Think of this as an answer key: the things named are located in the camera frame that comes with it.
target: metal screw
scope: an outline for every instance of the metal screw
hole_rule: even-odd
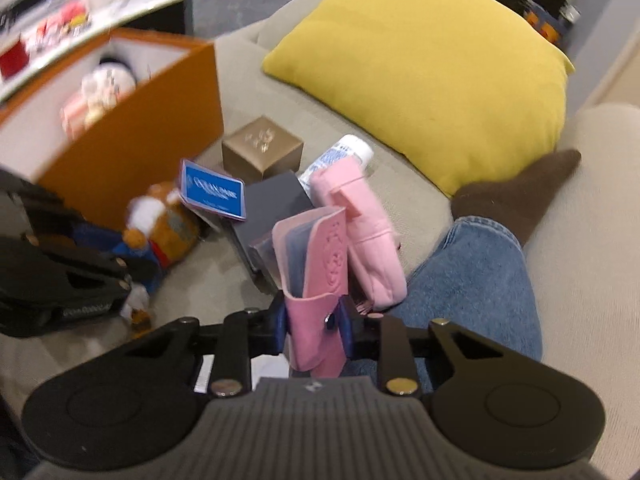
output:
[[[327,330],[333,330],[335,328],[335,316],[333,312],[331,314],[327,314],[324,318],[324,327]]]
[[[242,391],[242,384],[235,379],[218,379],[211,383],[211,391],[216,397],[233,397]]]
[[[396,377],[386,382],[386,389],[397,396],[411,395],[418,389],[418,383],[405,377]]]

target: denim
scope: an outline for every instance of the denim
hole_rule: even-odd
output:
[[[536,360],[542,334],[522,248],[503,225],[487,218],[457,219],[433,254],[408,280],[406,299],[387,313],[426,328],[443,317]],[[433,391],[424,359],[416,359],[424,392]],[[342,375],[369,375],[376,362],[347,362]]]

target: blue booklet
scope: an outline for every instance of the blue booklet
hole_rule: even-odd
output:
[[[245,220],[244,182],[198,166],[182,162],[180,194],[185,204],[213,213]]]

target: red object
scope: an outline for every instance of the red object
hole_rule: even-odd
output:
[[[36,37],[41,40],[44,38],[44,35],[47,33],[47,20],[43,21],[40,25],[38,25],[38,30],[36,31]]]
[[[59,12],[47,18],[47,30],[50,28],[62,27],[64,24],[65,22],[62,21],[62,15],[60,15]]]
[[[68,23],[80,14],[86,14],[86,7],[80,0],[72,0],[60,9],[62,23]]]
[[[166,257],[166,254],[162,252],[162,249],[158,247],[158,244],[156,244],[154,241],[150,240],[149,245],[151,245],[151,250],[154,252],[156,258],[158,259],[160,267],[166,269],[171,264],[169,258]]]
[[[29,63],[29,54],[20,35],[6,40],[0,47],[0,74],[7,79],[16,75]]]

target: pink case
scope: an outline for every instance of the pink case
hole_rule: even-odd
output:
[[[398,258],[398,234],[353,156],[311,177],[313,199],[346,209],[349,264],[373,310],[404,300],[406,278]]]
[[[306,252],[302,298],[289,290],[286,235],[294,227],[316,220]],[[337,327],[328,330],[324,320],[348,293],[346,219],[341,207],[321,207],[278,222],[271,232],[285,295],[292,368],[311,370],[313,377],[338,377],[346,357]]]

